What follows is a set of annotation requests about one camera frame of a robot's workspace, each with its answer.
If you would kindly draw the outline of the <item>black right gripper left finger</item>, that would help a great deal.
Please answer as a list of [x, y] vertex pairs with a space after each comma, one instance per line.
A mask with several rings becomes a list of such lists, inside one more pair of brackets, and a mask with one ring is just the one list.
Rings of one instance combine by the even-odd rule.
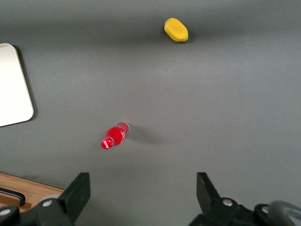
[[57, 198], [43, 199], [23, 215], [24, 226], [73, 226], [90, 199], [90, 175], [81, 172]]

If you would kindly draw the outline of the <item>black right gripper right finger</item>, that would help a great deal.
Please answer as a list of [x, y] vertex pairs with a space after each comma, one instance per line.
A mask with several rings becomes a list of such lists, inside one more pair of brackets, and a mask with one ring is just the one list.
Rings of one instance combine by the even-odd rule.
[[191, 226], [255, 226], [254, 212], [231, 198], [220, 197], [209, 176], [197, 173], [197, 200], [201, 214]]

